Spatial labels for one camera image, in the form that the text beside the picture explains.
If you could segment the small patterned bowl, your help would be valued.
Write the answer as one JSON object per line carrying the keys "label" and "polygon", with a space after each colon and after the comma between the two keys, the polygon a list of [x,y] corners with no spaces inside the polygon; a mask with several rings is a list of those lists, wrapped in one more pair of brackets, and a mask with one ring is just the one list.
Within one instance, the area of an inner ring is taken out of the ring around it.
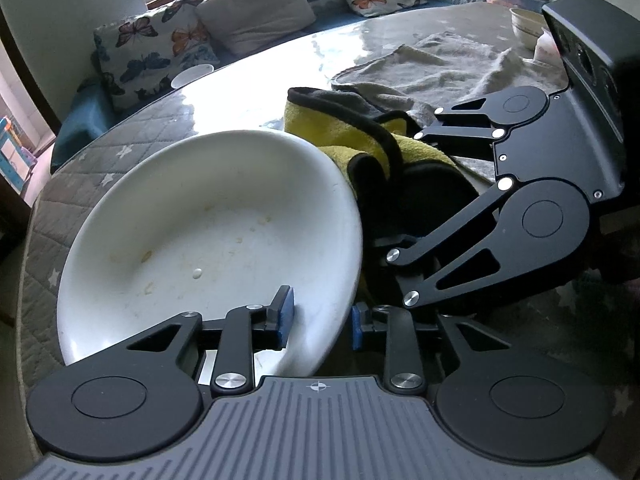
{"label": "small patterned bowl", "polygon": [[515,38],[527,50],[535,50],[538,38],[547,29],[544,16],[516,6],[510,9],[510,14]]}

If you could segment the white ceramic bowl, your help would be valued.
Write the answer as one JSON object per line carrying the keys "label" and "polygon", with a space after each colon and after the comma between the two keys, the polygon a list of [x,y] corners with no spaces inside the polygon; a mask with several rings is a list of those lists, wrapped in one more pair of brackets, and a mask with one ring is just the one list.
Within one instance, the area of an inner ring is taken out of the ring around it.
{"label": "white ceramic bowl", "polygon": [[202,134],[123,176],[81,226],[62,271],[58,344],[73,363],[181,312],[206,320],[294,290],[288,344],[258,375],[320,367],[354,300],[362,254],[352,189],[292,134]]}

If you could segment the grey towel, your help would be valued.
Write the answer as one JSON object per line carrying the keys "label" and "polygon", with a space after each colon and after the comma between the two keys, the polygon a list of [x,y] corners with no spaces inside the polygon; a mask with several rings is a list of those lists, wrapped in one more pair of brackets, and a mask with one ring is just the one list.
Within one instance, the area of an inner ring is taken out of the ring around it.
{"label": "grey towel", "polygon": [[514,86],[546,93],[567,86],[566,71],[524,58],[514,47],[501,50],[453,32],[439,32],[414,46],[348,68],[331,80],[336,91],[355,92],[381,110],[402,110],[421,127],[434,110]]}

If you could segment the grey quilted star table mat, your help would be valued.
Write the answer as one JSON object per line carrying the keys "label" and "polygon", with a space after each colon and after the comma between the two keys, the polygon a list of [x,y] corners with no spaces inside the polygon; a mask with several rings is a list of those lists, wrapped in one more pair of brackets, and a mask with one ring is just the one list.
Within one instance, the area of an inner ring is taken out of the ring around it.
{"label": "grey quilted star table mat", "polygon": [[142,108],[83,148],[43,188],[30,219],[17,300],[17,377],[24,393],[63,365],[56,304],[80,227],[129,170],[192,136],[193,114],[178,96]]}

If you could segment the yellow black microfibre cloth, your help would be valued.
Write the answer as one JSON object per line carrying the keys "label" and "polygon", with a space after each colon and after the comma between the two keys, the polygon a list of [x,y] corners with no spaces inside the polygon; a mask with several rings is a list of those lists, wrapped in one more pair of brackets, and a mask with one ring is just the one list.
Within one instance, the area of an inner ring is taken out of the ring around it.
{"label": "yellow black microfibre cloth", "polygon": [[363,232],[362,281],[374,304],[402,304],[382,238],[430,234],[478,197],[453,160],[413,136],[420,125],[355,92],[288,89],[284,130],[329,156],[352,188]]}

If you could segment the plain beige cushion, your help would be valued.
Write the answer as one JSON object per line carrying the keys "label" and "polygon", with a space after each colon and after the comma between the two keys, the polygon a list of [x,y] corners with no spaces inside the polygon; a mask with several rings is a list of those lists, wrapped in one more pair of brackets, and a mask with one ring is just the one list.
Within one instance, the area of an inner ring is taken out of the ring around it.
{"label": "plain beige cushion", "polygon": [[252,54],[316,21],[307,0],[203,0],[196,13],[213,40],[235,56]]}

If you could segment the small white cup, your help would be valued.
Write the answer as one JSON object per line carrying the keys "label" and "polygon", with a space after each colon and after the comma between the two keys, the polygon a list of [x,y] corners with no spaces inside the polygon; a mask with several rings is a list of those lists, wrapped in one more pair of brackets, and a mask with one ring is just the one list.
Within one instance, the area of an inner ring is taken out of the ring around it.
{"label": "small white cup", "polygon": [[193,81],[197,81],[198,79],[213,73],[214,70],[215,67],[212,64],[198,64],[191,66],[172,78],[172,81],[170,82],[171,88],[175,90],[180,89]]}

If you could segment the blue sofa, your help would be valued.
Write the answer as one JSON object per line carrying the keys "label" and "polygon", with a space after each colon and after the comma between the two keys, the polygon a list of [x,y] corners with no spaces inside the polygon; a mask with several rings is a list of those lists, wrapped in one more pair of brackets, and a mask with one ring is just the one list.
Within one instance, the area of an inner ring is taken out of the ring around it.
{"label": "blue sofa", "polygon": [[77,89],[72,107],[56,136],[50,173],[118,122],[110,96],[98,78],[85,80]]}

